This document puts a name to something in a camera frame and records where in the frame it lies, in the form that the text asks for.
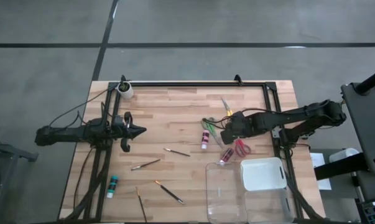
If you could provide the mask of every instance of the red scissors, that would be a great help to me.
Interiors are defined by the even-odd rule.
[[[239,157],[245,157],[246,155],[251,153],[251,148],[245,145],[240,138],[237,138],[234,143],[236,145],[236,148],[235,148],[236,154]]]

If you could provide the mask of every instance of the scissors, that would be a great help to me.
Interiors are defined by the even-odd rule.
[[[236,148],[235,148],[236,154],[239,157],[245,157],[246,155],[251,153],[251,148],[245,145],[243,143],[243,140],[241,140],[240,138],[237,138],[234,143],[236,145]]]
[[[226,103],[225,99],[223,99],[223,97],[221,97],[221,99],[222,99],[223,105],[226,108],[227,116],[231,116],[233,114],[233,112],[231,111],[229,105],[227,105],[227,103]]]
[[[207,119],[208,121],[215,121],[214,118],[208,118]],[[222,147],[222,143],[220,143],[219,139],[218,139],[218,136],[216,135],[216,131],[215,131],[215,127],[212,125],[212,124],[209,124],[207,122],[204,122],[204,121],[201,121],[201,125],[202,127],[205,129],[205,130],[208,130],[210,132],[210,134],[213,136],[213,138],[215,139],[216,143],[218,143],[218,145],[220,147]]]

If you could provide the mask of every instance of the gray concrete floor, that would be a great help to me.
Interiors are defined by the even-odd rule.
[[[100,43],[111,3],[0,0],[0,43]],[[375,42],[375,0],[120,0],[109,42]],[[0,49],[0,139],[40,154],[35,163],[19,163],[1,219],[56,219],[75,145],[38,147],[35,131],[86,100],[98,52]],[[338,101],[341,85],[374,72],[375,47],[108,49],[99,80],[121,74],[133,80],[230,80],[235,74],[292,80],[303,106]],[[319,130],[309,143],[359,148],[350,120]],[[333,220],[358,217],[352,201],[323,202]]]

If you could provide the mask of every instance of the white tray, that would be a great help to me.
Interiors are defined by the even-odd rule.
[[[287,186],[284,168],[277,157],[242,161],[241,176],[248,191],[283,189]]]

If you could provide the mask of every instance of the wooden table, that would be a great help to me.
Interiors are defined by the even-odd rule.
[[[297,107],[292,82],[275,81],[282,110]],[[108,82],[93,82],[89,98],[107,89]],[[122,100],[120,114],[130,111],[134,124],[147,131],[130,141],[131,152],[122,152],[119,141],[113,145],[109,178],[117,175],[120,179],[114,198],[106,198],[103,205],[103,222],[144,222],[137,199],[139,188],[148,222],[208,222],[206,210],[205,167],[217,162],[224,153],[213,139],[207,150],[201,150],[203,117],[221,119],[226,116],[221,96],[233,111],[243,108],[265,108],[261,88],[257,87],[134,87],[131,100]],[[101,116],[100,103],[105,95],[86,105],[84,120]],[[245,159],[274,156],[270,134],[244,139],[252,148],[252,154]],[[167,152],[163,148],[190,154],[191,157]],[[79,143],[64,195],[60,218],[72,211],[76,182],[85,157],[90,150],[86,143]],[[78,198],[88,189],[93,156],[90,156],[81,179]],[[131,167],[161,159],[160,162],[141,170],[131,171]],[[320,192],[313,170],[310,154],[306,146],[297,146],[292,157],[298,188],[308,203],[321,216],[325,216]],[[241,161],[233,156],[231,161]],[[178,195],[185,205],[177,203],[156,183]]]

